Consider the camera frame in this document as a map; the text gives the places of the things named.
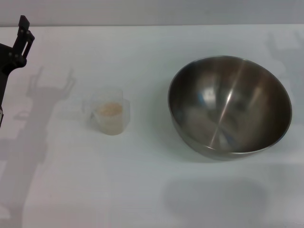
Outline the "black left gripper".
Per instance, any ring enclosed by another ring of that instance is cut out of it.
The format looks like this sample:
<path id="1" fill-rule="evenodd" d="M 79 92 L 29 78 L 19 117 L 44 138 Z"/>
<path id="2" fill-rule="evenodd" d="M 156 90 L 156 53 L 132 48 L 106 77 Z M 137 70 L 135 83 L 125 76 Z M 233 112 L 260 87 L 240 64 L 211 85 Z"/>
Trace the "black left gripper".
<path id="1" fill-rule="evenodd" d="M 4 44 L 0 45 L 0 124 L 4 117 L 2 102 L 9 74 L 16 68 L 22 68 L 27 64 L 27 56 L 35 37 L 29 30 L 30 22 L 26 16 L 21 15 L 19 19 L 19 29 L 13 48 Z"/>

